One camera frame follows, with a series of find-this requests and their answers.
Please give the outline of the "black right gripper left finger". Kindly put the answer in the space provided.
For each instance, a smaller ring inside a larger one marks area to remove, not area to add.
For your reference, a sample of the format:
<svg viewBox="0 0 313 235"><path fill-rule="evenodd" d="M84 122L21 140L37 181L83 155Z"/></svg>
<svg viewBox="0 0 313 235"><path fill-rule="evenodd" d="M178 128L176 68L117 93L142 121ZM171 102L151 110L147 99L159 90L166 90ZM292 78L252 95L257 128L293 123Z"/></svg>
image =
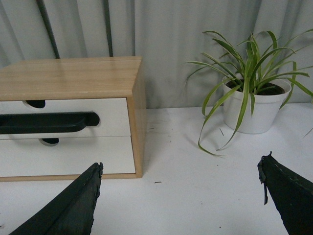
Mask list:
<svg viewBox="0 0 313 235"><path fill-rule="evenodd" d="M90 235L103 164L94 163L12 235Z"/></svg>

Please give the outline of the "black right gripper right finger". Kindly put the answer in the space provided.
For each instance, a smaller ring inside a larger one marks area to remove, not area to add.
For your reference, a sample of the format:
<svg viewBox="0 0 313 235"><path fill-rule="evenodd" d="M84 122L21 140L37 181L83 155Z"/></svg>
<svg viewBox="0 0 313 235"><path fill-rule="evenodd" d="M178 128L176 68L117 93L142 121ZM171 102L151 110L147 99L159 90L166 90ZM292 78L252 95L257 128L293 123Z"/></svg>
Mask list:
<svg viewBox="0 0 313 235"><path fill-rule="evenodd" d="M290 235L313 233L313 183L275 160L262 156L257 164L259 180L264 185L264 203L268 194Z"/></svg>

